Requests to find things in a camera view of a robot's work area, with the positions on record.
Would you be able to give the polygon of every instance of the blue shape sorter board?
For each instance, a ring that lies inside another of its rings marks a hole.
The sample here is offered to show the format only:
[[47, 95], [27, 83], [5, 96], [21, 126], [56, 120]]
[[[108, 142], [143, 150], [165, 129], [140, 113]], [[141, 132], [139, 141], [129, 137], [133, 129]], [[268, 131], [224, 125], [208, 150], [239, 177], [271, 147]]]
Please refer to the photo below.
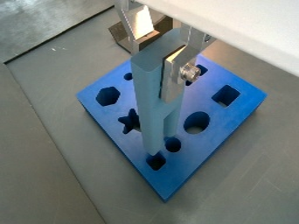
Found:
[[[151, 157], [144, 150], [141, 133], [132, 129], [124, 134], [124, 124], [117, 120], [128, 115], [131, 109], [137, 113], [129, 61], [77, 93], [85, 110], [163, 201], [167, 201], [180, 189], [267, 97], [263, 91], [203, 56], [197, 56], [196, 63], [207, 72], [195, 83], [185, 86], [175, 136], [180, 146], [173, 142], [175, 147], [179, 147], [176, 152], [168, 151], [165, 147], [160, 150], [157, 160], [163, 159], [163, 166], [159, 170], [148, 164], [148, 159], [155, 157]], [[104, 103], [104, 106], [96, 99], [101, 89], [112, 89], [116, 92], [112, 91], [112, 102], [108, 101], [111, 91], [107, 91], [107, 95], [101, 95], [107, 97], [104, 100], [108, 105]], [[187, 118], [196, 112], [208, 114], [209, 122], [203, 132], [189, 134], [183, 126]]]

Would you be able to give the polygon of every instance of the gray table surface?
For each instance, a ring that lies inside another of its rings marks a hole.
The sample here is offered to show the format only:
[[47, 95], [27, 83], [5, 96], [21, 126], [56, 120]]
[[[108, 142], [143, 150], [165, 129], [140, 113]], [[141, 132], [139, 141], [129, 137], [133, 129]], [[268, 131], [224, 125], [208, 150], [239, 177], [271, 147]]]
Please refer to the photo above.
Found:
[[112, 0], [0, 0], [0, 61], [25, 53], [112, 5]]
[[268, 97], [163, 203], [75, 97], [129, 59], [108, 33], [117, 21], [107, 11], [8, 64], [105, 222], [298, 223], [299, 79], [220, 41], [207, 49]]
[[0, 63], [0, 223], [104, 223]]

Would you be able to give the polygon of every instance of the hexagonal hole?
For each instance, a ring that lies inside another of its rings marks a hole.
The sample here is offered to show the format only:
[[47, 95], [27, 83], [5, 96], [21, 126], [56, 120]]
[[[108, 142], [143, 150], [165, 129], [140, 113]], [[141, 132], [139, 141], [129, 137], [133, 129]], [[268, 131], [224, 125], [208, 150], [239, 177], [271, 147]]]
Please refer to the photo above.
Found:
[[117, 102], [117, 98], [120, 96], [120, 93], [115, 87], [104, 87], [97, 92], [97, 103], [105, 107], [108, 105], [112, 105]]

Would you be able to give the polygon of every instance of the small round hole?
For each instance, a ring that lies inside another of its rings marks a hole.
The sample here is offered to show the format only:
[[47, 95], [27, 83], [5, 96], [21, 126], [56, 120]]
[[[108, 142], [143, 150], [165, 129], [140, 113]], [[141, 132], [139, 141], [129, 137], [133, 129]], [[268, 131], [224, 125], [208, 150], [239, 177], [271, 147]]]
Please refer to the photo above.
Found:
[[127, 73], [127, 74], [124, 75], [124, 79], [125, 79], [127, 81], [131, 81], [131, 80], [133, 79], [133, 75], [132, 75], [131, 73]]
[[201, 133], [207, 129], [209, 122], [211, 118], [207, 113], [195, 112], [187, 117], [183, 128], [187, 133], [195, 135]]
[[165, 140], [164, 147], [169, 152], [177, 152], [181, 149], [181, 141], [171, 137]]

